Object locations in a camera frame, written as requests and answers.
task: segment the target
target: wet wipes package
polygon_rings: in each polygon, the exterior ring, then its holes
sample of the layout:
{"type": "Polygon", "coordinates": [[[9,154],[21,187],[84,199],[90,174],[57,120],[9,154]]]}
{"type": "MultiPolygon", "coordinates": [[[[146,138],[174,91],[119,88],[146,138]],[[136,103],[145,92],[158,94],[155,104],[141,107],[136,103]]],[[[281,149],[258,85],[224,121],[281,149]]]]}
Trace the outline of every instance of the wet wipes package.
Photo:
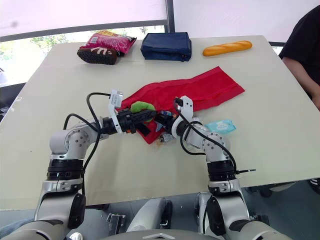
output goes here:
{"type": "Polygon", "coordinates": [[[213,121],[205,125],[211,132],[218,134],[227,134],[234,130],[236,127],[233,125],[232,121],[229,119],[221,121],[213,121]]]}

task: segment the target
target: window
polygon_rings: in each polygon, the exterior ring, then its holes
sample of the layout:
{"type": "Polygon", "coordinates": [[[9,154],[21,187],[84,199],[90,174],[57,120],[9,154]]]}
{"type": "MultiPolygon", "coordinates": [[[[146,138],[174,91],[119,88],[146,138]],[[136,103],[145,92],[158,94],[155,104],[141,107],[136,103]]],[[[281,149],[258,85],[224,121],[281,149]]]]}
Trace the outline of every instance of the window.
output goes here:
{"type": "Polygon", "coordinates": [[[272,49],[275,51],[277,55],[280,54],[283,48],[284,48],[283,46],[272,46],[272,49]]]}
{"type": "MultiPolygon", "coordinates": [[[[164,33],[164,25],[109,29],[143,39],[147,33],[164,33]]],[[[86,42],[97,30],[63,33],[0,42],[0,87],[25,83],[55,44],[86,42]]]]}

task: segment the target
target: shoe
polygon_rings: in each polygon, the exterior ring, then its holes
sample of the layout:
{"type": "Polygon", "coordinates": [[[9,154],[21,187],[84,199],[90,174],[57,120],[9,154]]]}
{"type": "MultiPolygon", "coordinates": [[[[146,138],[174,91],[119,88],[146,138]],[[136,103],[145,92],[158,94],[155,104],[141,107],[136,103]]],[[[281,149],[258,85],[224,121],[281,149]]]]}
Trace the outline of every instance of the shoe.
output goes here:
{"type": "Polygon", "coordinates": [[[308,183],[313,191],[320,194],[320,178],[310,179],[308,180],[308,183]]]}
{"type": "Polygon", "coordinates": [[[82,236],[81,233],[75,232],[75,233],[71,234],[70,239],[71,240],[84,240],[84,237],[82,236]]]}
{"type": "Polygon", "coordinates": [[[77,55],[89,64],[114,65],[117,60],[117,51],[113,48],[91,47],[79,48],[77,55]]]}

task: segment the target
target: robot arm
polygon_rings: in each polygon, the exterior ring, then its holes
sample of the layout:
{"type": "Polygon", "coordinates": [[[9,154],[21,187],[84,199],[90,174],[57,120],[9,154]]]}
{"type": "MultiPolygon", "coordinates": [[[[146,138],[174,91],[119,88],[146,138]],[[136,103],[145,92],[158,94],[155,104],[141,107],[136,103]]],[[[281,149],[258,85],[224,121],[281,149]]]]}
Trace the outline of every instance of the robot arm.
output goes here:
{"type": "Polygon", "coordinates": [[[229,141],[223,135],[211,132],[200,122],[192,121],[193,101],[190,98],[177,98],[174,104],[178,105],[177,118],[156,116],[155,120],[172,136],[180,138],[182,147],[185,141],[202,150],[205,155],[211,194],[204,215],[199,216],[200,232],[210,234],[207,232],[210,230],[212,237],[223,236],[230,240],[289,240],[263,222],[250,220],[236,174],[255,170],[238,171],[229,152],[229,141]]]}
{"type": "MultiPolygon", "coordinates": [[[[99,118],[100,140],[107,139],[116,133],[135,133],[143,128],[143,122],[153,118],[156,111],[143,110],[131,113],[128,109],[116,112],[121,106],[123,94],[113,90],[109,101],[111,117],[99,118]]],[[[210,132],[200,122],[192,121],[193,102],[183,96],[178,98],[176,118],[158,114],[155,120],[165,126],[168,133],[203,151],[206,156],[209,182],[208,188],[212,194],[206,203],[207,217],[200,221],[202,233],[212,236],[224,236],[230,240],[290,240],[268,225],[250,221],[245,199],[236,174],[235,162],[229,152],[229,142],[225,137],[210,132]]],[[[72,229],[81,225],[84,220],[86,197],[79,193],[83,186],[83,161],[90,144],[98,137],[96,121],[89,121],[91,126],[79,123],[70,129],[62,130],[50,139],[50,163],[47,179],[42,184],[42,190],[35,211],[34,221],[28,223],[4,240],[62,240],[72,229]]],[[[136,239],[139,234],[132,234],[136,239]]],[[[126,235],[113,236],[125,239],[126,235]]]]}

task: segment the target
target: black cable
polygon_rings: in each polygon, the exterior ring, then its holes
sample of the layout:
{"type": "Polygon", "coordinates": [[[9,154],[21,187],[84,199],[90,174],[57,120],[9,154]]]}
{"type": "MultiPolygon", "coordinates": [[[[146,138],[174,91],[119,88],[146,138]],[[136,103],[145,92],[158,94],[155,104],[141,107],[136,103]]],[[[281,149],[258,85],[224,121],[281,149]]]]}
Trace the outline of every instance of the black cable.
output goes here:
{"type": "Polygon", "coordinates": [[[95,111],[93,110],[92,106],[91,106],[91,103],[90,103],[90,97],[93,96],[93,95],[103,95],[103,96],[108,96],[110,97],[111,95],[108,94],[108,93],[103,93],[103,92],[92,92],[90,93],[88,96],[86,96],[86,104],[88,105],[88,108],[93,116],[93,119],[95,121],[95,124],[96,124],[96,128],[97,128],[97,135],[96,135],[96,140],[95,140],[95,143],[94,143],[94,146],[92,148],[92,151],[90,152],[90,155],[88,156],[87,160],[85,161],[84,163],[84,166],[83,166],[83,171],[86,170],[92,156],[94,155],[97,147],[98,147],[98,144],[99,144],[99,140],[100,140],[100,136],[101,136],[101,126],[100,126],[100,123],[98,121],[98,118],[95,114],[95,111]]]}
{"type": "Polygon", "coordinates": [[[79,116],[78,114],[75,114],[75,113],[70,113],[68,116],[66,116],[65,121],[64,121],[64,125],[63,125],[63,130],[67,129],[68,122],[71,117],[76,117],[77,119],[80,119],[82,122],[87,124],[90,128],[92,128],[95,132],[97,131],[97,129],[90,122],[88,122],[82,116],[79,116]]]}
{"type": "MultiPolygon", "coordinates": [[[[192,121],[192,122],[190,122],[190,124],[201,124],[201,122],[199,122],[199,121],[192,121]]],[[[189,150],[186,149],[186,147],[185,147],[185,145],[184,145],[184,142],[183,142],[183,136],[184,136],[184,134],[185,134],[185,132],[186,132],[187,129],[190,129],[190,126],[189,126],[189,125],[185,126],[182,134],[180,135],[180,145],[181,145],[182,149],[183,149],[187,154],[190,154],[190,155],[206,155],[204,152],[191,152],[191,151],[189,151],[189,150]]]]}
{"type": "Polygon", "coordinates": [[[207,211],[208,211],[208,203],[205,205],[205,209],[204,209],[204,214],[203,214],[203,220],[202,220],[202,231],[203,234],[206,234],[206,215],[207,215],[207,211]]]}
{"type": "Polygon", "coordinates": [[[220,148],[222,148],[222,150],[224,150],[226,152],[226,154],[229,155],[231,161],[232,161],[232,164],[233,164],[233,168],[234,168],[234,171],[236,174],[238,174],[238,171],[237,171],[237,164],[236,164],[236,161],[235,161],[235,158],[234,156],[232,156],[231,152],[229,152],[229,150],[223,146],[221,143],[207,137],[206,135],[202,134],[200,131],[198,131],[192,124],[190,124],[190,122],[185,118],[185,116],[183,114],[181,114],[181,112],[178,110],[177,106],[176,106],[176,99],[173,100],[173,106],[174,106],[174,109],[176,110],[176,112],[181,116],[181,118],[187,123],[187,125],[193,130],[195,131],[197,134],[199,134],[201,137],[203,137],[204,139],[214,143],[215,145],[218,145],[220,148]]]}
{"type": "MultiPolygon", "coordinates": [[[[190,122],[190,124],[200,124],[200,125],[203,125],[201,122],[199,122],[199,121],[192,121],[192,122],[190,122]]],[[[187,141],[187,137],[188,137],[188,135],[189,135],[189,133],[190,133],[190,130],[191,130],[191,127],[188,127],[188,131],[186,132],[186,134],[185,134],[185,136],[184,136],[184,140],[185,141],[187,141]]]]}
{"type": "Polygon", "coordinates": [[[85,173],[84,172],[81,174],[81,177],[82,177],[82,187],[81,187],[82,194],[86,195],[86,191],[85,191],[85,173]]]}

